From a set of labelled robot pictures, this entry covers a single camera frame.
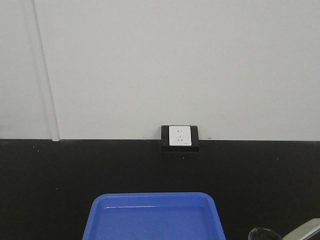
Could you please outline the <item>grey robot arm link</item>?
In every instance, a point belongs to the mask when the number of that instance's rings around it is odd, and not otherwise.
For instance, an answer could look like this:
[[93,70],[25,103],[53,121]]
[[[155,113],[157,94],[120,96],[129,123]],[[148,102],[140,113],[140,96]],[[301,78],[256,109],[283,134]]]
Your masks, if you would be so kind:
[[320,234],[320,219],[313,218],[285,235],[283,240],[311,240]]

